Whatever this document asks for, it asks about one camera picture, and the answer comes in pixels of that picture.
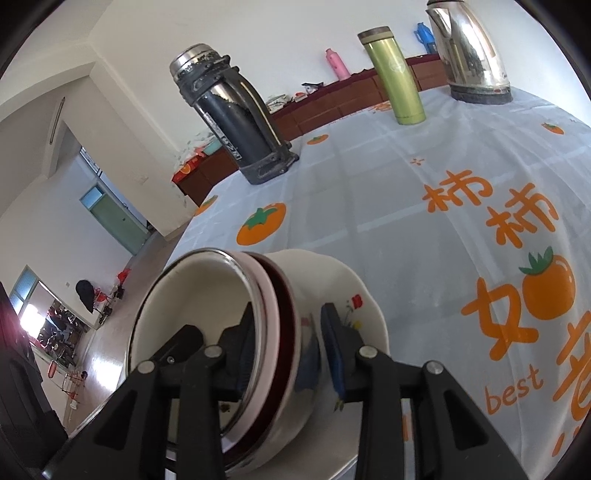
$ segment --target white tablecloth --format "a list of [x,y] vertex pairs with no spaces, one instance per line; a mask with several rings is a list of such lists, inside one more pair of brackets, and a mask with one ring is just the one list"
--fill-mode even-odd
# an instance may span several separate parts
[[422,124],[366,109],[295,140],[279,178],[230,176],[171,261],[200,247],[336,257],[384,312],[392,357],[442,361],[541,480],[591,402],[591,129],[516,89],[503,106],[420,95]]

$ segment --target brown cabinet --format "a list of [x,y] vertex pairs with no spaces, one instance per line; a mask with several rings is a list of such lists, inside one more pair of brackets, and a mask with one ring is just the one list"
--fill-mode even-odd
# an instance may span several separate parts
[[[438,55],[422,55],[407,59],[417,90],[427,90],[447,83]],[[289,103],[272,115],[286,140],[293,140],[341,117],[388,100],[384,84],[375,69],[351,75],[308,95],[297,103]]]
[[[413,57],[407,59],[407,63],[419,91],[447,84],[443,63],[438,55]],[[348,80],[331,83],[301,102],[288,103],[271,116],[283,138],[290,141],[386,100],[388,95],[382,80],[375,69],[371,69],[355,73]],[[220,148],[205,158],[178,186],[197,205],[201,205],[212,187],[237,169],[232,156]]]

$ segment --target gold tumbler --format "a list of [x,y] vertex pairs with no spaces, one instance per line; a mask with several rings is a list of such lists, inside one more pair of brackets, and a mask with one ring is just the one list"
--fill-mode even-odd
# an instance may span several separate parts
[[390,28],[372,28],[357,36],[384,83],[398,123],[414,125],[424,121],[425,110],[413,74]]

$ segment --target tiled floor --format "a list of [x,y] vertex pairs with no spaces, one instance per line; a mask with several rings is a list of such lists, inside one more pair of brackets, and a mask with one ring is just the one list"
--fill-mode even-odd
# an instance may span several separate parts
[[88,378],[77,399],[77,409],[72,410],[68,406],[66,410],[64,423],[68,433],[117,388],[135,314],[179,239],[180,236],[166,242],[162,236],[155,234],[130,262],[131,272],[124,284],[125,295],[114,305],[113,314],[96,331],[83,364],[79,365],[81,370],[88,372]]

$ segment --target electric kettle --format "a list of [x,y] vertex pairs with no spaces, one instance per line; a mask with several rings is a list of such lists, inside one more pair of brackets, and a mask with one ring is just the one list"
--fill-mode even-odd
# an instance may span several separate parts
[[427,13],[452,97],[487,105],[512,101],[501,57],[468,5],[429,0]]

